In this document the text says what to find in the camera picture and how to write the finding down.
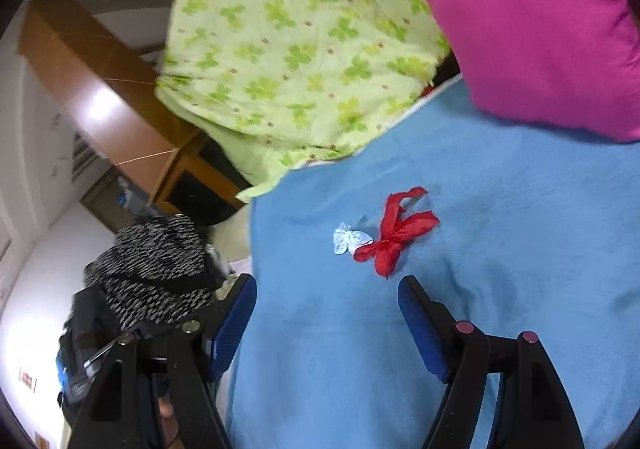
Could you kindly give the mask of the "blue blanket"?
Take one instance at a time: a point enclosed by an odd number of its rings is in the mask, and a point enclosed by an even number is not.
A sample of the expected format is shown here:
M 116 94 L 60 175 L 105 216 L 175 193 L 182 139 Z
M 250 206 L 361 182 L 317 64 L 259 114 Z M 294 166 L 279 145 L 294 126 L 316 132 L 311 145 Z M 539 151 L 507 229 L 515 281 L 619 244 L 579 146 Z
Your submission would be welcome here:
M 439 224 L 374 261 L 389 195 Z M 402 277 L 484 332 L 536 332 L 589 448 L 639 408 L 639 148 L 504 122 L 454 81 L 355 157 L 294 171 L 250 211 L 257 303 L 234 365 L 237 448 L 417 448 L 442 400 L 397 304 Z

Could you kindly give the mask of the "wooden headboard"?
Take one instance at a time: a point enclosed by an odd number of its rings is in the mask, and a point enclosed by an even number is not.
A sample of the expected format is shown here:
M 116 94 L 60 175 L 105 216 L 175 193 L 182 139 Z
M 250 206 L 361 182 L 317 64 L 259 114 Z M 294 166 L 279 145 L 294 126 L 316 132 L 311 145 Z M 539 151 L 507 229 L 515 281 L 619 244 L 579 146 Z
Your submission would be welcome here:
M 75 0 L 33 0 L 18 42 L 38 81 L 91 148 L 169 213 L 195 180 L 231 209 L 239 186 L 201 156 L 208 137 L 155 95 L 155 70 Z

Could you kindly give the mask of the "black white spotted garment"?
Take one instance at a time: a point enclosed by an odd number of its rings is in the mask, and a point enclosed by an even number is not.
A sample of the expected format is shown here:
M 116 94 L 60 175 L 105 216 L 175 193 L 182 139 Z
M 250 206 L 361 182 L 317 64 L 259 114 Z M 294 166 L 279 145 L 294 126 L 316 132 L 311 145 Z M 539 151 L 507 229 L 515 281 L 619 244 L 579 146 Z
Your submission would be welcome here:
M 204 233 L 183 215 L 120 229 L 113 245 L 84 270 L 85 286 L 102 290 L 123 329 L 177 323 L 212 302 L 224 279 Z

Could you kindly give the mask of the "pale pink bed sheet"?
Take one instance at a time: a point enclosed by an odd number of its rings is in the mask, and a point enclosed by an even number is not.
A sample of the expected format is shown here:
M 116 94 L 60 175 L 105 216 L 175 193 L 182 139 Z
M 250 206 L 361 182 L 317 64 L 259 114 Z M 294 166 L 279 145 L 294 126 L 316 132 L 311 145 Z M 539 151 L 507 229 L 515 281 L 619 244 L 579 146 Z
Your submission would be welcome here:
M 224 276 L 250 268 L 250 211 L 245 204 L 228 220 L 208 228 L 207 243 L 216 251 L 216 264 Z

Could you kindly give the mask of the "red ribbon plastic strip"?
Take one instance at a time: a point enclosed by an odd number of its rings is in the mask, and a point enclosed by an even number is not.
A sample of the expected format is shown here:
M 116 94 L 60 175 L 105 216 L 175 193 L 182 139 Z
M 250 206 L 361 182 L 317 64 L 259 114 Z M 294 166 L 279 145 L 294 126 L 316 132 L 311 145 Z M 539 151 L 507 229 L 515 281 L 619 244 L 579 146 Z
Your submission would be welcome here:
M 408 191 L 389 195 L 385 202 L 378 239 L 357 247 L 354 253 L 355 261 L 364 263 L 373 259 L 375 273 L 386 279 L 390 278 L 400 254 L 416 238 L 431 232 L 439 224 L 439 218 L 432 211 L 406 215 L 407 209 L 402 203 L 405 200 L 420 199 L 427 194 L 425 188 L 416 186 Z

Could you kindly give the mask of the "magenta pillow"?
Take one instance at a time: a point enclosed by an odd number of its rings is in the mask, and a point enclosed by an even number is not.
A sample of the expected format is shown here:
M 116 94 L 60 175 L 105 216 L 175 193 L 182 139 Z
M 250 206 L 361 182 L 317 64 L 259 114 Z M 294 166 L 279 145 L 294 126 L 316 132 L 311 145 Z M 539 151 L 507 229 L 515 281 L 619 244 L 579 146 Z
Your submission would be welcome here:
M 425 1 L 478 108 L 638 139 L 639 27 L 626 0 Z

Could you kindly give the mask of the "white crumpled tissue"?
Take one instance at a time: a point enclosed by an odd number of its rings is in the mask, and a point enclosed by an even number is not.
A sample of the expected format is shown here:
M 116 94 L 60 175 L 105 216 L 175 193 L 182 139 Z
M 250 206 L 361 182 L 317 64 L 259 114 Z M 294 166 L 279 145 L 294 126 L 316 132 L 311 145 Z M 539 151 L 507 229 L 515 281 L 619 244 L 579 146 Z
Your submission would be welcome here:
M 373 242 L 373 238 L 367 233 L 352 229 L 349 225 L 342 223 L 333 232 L 333 252 L 336 255 L 349 253 L 354 256 L 355 252 Z

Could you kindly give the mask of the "green clover quilt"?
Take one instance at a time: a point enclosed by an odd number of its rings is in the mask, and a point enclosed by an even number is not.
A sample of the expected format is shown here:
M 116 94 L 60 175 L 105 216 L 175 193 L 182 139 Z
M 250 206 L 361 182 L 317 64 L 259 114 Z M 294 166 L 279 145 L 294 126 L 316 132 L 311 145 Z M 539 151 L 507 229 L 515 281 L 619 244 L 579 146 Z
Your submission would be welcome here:
M 248 201 L 383 134 L 448 54 L 424 0 L 175 0 L 156 94 L 221 146 Z

